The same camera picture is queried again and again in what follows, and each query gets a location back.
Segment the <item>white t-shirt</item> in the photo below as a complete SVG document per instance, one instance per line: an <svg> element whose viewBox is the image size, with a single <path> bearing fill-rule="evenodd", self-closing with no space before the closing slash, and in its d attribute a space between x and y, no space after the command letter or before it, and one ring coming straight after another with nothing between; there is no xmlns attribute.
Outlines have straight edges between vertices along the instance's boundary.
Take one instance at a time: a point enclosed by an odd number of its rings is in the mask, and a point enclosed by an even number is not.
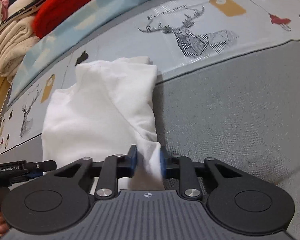
<svg viewBox="0 0 300 240"><path fill-rule="evenodd" d="M136 145L136 172L120 179L119 188L162 190L152 101L157 72L146 56L77 65L76 83L51 95L41 135L43 159L58 167L84 157L104 161Z"/></svg>

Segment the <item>grey patterned bed sheet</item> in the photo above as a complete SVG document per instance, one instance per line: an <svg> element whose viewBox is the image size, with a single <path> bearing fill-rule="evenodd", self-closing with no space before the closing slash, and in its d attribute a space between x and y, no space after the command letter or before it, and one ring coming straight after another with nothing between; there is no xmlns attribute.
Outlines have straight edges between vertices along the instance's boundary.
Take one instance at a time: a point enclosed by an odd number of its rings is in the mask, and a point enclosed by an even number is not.
<svg viewBox="0 0 300 240"><path fill-rule="evenodd" d="M0 164L42 162L51 95L76 83L76 67L146 56L157 66L157 140L172 156L211 157L285 190L287 230L237 233L199 200L162 190L120 189L59 232L6 239L300 239L300 0L150 0L117 16L50 64L0 113Z"/></svg>

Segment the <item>cream folded blanket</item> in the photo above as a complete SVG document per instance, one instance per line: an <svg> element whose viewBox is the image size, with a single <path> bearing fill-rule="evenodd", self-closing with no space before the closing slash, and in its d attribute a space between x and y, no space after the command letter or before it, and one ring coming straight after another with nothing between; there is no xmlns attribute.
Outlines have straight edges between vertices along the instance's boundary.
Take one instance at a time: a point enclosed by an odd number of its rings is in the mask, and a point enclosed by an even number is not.
<svg viewBox="0 0 300 240"><path fill-rule="evenodd" d="M26 53L39 42L34 16L13 21L0 33L0 76L12 82Z"/></svg>

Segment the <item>light blue patterned quilt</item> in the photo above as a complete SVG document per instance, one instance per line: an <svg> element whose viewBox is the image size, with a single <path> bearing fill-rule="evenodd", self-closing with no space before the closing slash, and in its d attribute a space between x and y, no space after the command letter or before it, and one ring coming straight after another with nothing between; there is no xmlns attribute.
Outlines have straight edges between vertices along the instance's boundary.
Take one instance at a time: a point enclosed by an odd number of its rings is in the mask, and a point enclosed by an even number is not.
<svg viewBox="0 0 300 240"><path fill-rule="evenodd" d="M11 85L8 105L13 104L42 71L84 38L147 1L150 0L91 0L81 7L26 53Z"/></svg>

